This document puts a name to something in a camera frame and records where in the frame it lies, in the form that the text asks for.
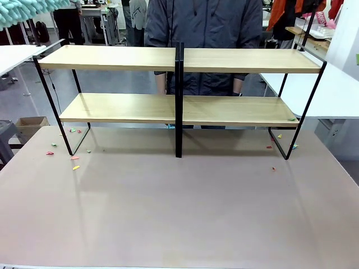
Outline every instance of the teal fabric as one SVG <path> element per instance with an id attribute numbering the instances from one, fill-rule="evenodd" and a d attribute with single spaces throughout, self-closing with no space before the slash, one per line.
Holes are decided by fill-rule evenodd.
<path id="1" fill-rule="evenodd" d="M 39 13 L 52 12 L 68 5 L 69 0 L 0 0 L 0 31 Z"/>

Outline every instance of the black metal frame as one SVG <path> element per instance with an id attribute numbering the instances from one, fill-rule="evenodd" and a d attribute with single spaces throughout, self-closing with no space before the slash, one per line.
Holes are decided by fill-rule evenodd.
<path id="1" fill-rule="evenodd" d="M 185 44 L 176 44 L 176 61 L 174 65 L 175 81 L 175 115 L 176 115 L 176 157 L 182 158 L 182 132 L 183 132 L 183 60 L 185 57 Z"/>
<path id="2" fill-rule="evenodd" d="M 326 64 L 327 64 L 327 62 L 326 62 L 325 60 L 323 60 L 322 58 L 316 56 L 314 53 L 308 51 L 304 46 L 301 46 L 301 45 L 299 45 L 298 43 L 296 43 L 296 44 L 294 45 L 294 49 L 297 49 L 297 47 L 300 47 L 301 50 L 304 50 L 304 51 L 308 52 L 309 54 L 313 55 L 315 58 L 321 60 L 321 61 L 323 62 L 323 64 L 322 64 L 321 69 L 320 69 L 320 71 L 319 71 L 318 77 L 317 77 L 317 79 L 316 79 L 316 81 L 315 81 L 315 83 L 314 83 L 314 87 L 313 87 L 312 92 L 311 92 L 311 94 L 310 94 L 310 96 L 309 96 L 308 102 L 307 102 L 307 104 L 306 104 L 306 106 L 305 106 L 305 108 L 304 108 L 302 117 L 301 117 L 301 119 L 300 119 L 300 121 L 299 121 L 299 124 L 298 124 L 298 126 L 297 126 L 297 128 L 296 128 L 296 132 L 295 132 L 295 134 L 294 134 L 292 143 L 291 143 L 290 148 L 289 148 L 289 151 L 288 151 L 287 153 L 284 152 L 282 146 L 280 145 L 279 141 L 277 140 L 277 137 L 276 137 L 276 136 L 273 134 L 273 132 L 271 131 L 271 127 L 268 128 L 268 132 L 269 132 L 270 136 L 273 138 L 275 144 L 277 145 L 277 147 L 278 147 L 280 153 L 282 154 L 282 156 L 284 157 L 285 160 L 288 160 L 289 157 L 290 157 L 290 155 L 291 155 L 291 153 L 292 153 L 293 147 L 294 147 L 294 145 L 295 145 L 295 143 L 296 143 L 297 137 L 298 137 L 298 135 L 299 135 L 299 132 L 300 132 L 301 127 L 302 127 L 302 125 L 303 125 L 303 122 L 304 122 L 304 120 L 305 120 L 305 116 L 306 116 L 306 114 L 307 114 L 307 112 L 308 112 L 309 106 L 310 106 L 310 104 L 311 104 L 311 102 L 312 102 L 312 99 L 313 99 L 313 97 L 314 97 L 315 91 L 316 91 L 316 89 L 317 89 L 317 87 L 318 87 L 318 84 L 319 84 L 319 82 L 320 82 L 320 79 L 321 79 L 321 77 L 322 77 L 322 75 L 323 75 L 323 73 L 324 73 L 324 70 L 325 70 L 325 67 L 326 67 Z M 282 82 L 282 87 L 280 88 L 280 91 L 279 91 L 279 94 L 278 94 L 278 98 L 280 98 L 281 95 L 282 95 L 282 92 L 283 92 L 283 89 L 284 89 L 284 85 L 286 84 L 287 77 L 288 77 L 288 74 L 285 74 L 285 75 L 284 75 L 283 82 Z"/>
<path id="3" fill-rule="evenodd" d="M 53 46 L 55 46 L 55 45 L 57 45 L 57 44 L 59 44 L 59 43 L 61 43 L 61 42 L 63 42 L 63 39 L 62 39 L 62 40 L 59 40 L 58 42 L 56 42 L 56 43 L 52 44 L 51 46 L 47 47 L 46 50 L 52 48 Z M 58 126 L 59 126 L 59 128 L 60 128 L 60 131 L 61 131 L 63 140 L 64 140 L 64 142 L 65 142 L 65 145 L 66 145 L 66 147 L 67 147 L 68 153 L 69 153 L 71 156 L 73 156 L 73 155 L 76 153 L 76 151 L 79 149 L 79 147 L 80 147 L 82 141 L 84 140 L 85 136 L 86 136 L 87 133 L 89 132 L 89 130 L 90 130 L 90 128 L 91 128 L 91 124 L 88 122 L 88 128 L 87 128 L 87 130 L 84 132 L 84 134 L 82 135 L 82 138 L 81 138 L 80 142 L 77 144 L 77 146 L 76 146 L 74 149 L 71 149 L 70 143 L 68 142 L 68 139 L 67 139 L 67 136 L 66 136 L 66 132 L 65 132 L 65 130 L 64 130 L 64 128 L 63 128 L 63 125 L 62 125 L 62 123 L 61 123 L 61 120 L 60 120 L 60 118 L 59 118 L 59 115 L 58 115 L 58 112 L 57 112 L 57 109 L 56 109 L 54 100 L 52 99 L 52 96 L 51 96 L 51 93 L 50 93 L 50 89 L 49 89 L 49 87 L 48 87 L 48 85 L 47 85 L 47 83 L 46 83 L 46 80 L 45 80 L 43 71 L 42 71 L 41 66 L 40 66 L 40 64 L 39 64 L 39 61 L 38 61 L 38 60 L 39 60 L 39 55 L 38 55 L 38 54 L 37 54 L 37 55 L 34 55 L 34 56 L 33 56 L 33 60 L 34 60 L 34 63 L 35 63 L 36 70 L 37 70 L 37 72 L 38 72 L 38 74 L 39 74 L 39 76 L 40 76 L 40 80 L 41 80 L 41 82 L 42 82 L 42 84 L 43 84 L 43 87 L 44 87 L 44 89 L 45 89 L 47 98 L 49 99 L 49 102 L 50 102 L 52 111 L 53 111 L 53 113 L 54 113 L 54 115 L 55 115 L 56 122 L 57 122 L 57 124 L 58 124 Z M 80 94 L 80 93 L 82 93 L 82 92 L 81 92 L 81 87 L 80 87 L 79 79 L 77 78 L 76 71 L 75 71 L 74 69 L 72 70 L 72 74 L 73 74 L 73 77 L 74 77 L 74 79 L 75 79 L 75 83 L 76 83 L 76 86 L 77 86 L 77 90 L 78 90 L 78 92 L 79 92 L 79 94 Z"/>

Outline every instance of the wooden shelf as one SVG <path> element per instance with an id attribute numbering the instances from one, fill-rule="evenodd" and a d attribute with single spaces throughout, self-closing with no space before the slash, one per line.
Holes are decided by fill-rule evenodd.
<path id="1" fill-rule="evenodd" d="M 39 61 L 42 68 L 174 71 L 175 48 L 66 45 Z"/>
<path id="2" fill-rule="evenodd" d="M 296 127 L 280 98 L 184 96 L 183 124 Z M 79 94 L 61 114 L 63 122 L 171 123 L 173 95 Z"/>
<path id="3" fill-rule="evenodd" d="M 185 49 L 185 72 L 319 73 L 295 49 Z"/>
<path id="4" fill-rule="evenodd" d="M 174 123 L 174 96 L 78 94 L 60 119 L 63 122 Z"/>
<path id="5" fill-rule="evenodd" d="M 67 45 L 40 60 L 42 68 L 174 71 L 174 48 Z M 292 49 L 185 49 L 185 72 L 319 73 Z"/>

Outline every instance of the white desk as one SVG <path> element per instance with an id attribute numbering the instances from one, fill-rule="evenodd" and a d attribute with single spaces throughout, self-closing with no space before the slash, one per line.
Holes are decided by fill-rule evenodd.
<path id="1" fill-rule="evenodd" d="M 45 48 L 46 46 L 37 47 L 35 45 L 0 46 L 0 76 L 14 69 Z"/>
<path id="2" fill-rule="evenodd" d="M 305 54 L 320 64 L 320 61 Z M 284 74 L 262 73 L 261 76 L 273 92 L 278 94 Z M 302 116 L 316 79 L 317 75 L 313 74 L 288 75 L 282 99 L 295 116 Z M 336 130 L 341 128 L 346 119 L 359 119 L 358 100 L 359 82 L 328 63 L 306 115 L 312 119 L 335 119 L 329 133 L 330 140 L 326 142 L 327 146 L 338 134 Z"/>

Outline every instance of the red jacket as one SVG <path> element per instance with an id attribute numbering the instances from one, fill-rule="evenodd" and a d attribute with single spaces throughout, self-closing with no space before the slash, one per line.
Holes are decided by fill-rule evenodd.
<path id="1" fill-rule="evenodd" d="M 296 13 L 302 12 L 304 0 L 297 0 L 296 3 Z M 271 9 L 271 15 L 269 19 L 269 24 L 267 31 L 273 28 L 273 26 L 278 22 L 280 17 L 284 14 L 284 9 L 286 8 L 287 0 L 275 0 L 273 3 L 273 7 Z M 326 0 L 323 0 L 322 3 L 318 7 L 318 11 L 323 11 L 326 6 Z"/>
<path id="2" fill-rule="evenodd" d="M 341 5 L 344 3 L 344 0 L 332 0 L 331 6 L 332 8 L 329 10 L 329 18 L 335 19 L 337 16 Z"/>

